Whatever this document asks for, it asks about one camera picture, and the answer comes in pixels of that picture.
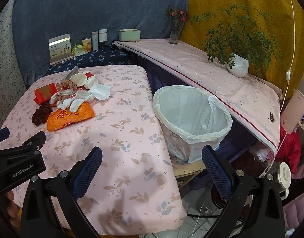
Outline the person's left hand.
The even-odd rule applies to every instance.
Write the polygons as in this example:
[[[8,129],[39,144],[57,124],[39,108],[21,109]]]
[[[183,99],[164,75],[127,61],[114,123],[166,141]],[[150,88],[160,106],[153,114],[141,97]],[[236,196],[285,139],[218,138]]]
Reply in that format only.
[[[8,200],[7,212],[10,216],[10,223],[17,230],[20,230],[21,223],[21,209],[14,203],[14,193],[9,191],[5,194]]]

